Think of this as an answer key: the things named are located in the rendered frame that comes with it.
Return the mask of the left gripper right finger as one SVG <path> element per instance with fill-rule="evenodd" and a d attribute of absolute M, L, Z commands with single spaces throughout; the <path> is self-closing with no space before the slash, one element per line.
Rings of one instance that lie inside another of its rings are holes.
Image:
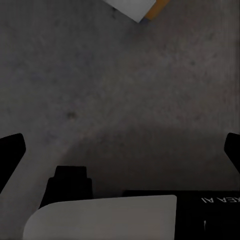
<path fill-rule="evenodd" d="M 240 135 L 235 133 L 228 133 L 224 151 L 240 173 Z"/>

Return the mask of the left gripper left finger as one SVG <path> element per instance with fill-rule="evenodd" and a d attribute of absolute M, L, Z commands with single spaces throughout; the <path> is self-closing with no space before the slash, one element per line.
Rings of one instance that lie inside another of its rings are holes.
<path fill-rule="evenodd" d="M 26 152 L 21 133 L 0 138 L 0 193 Z"/>

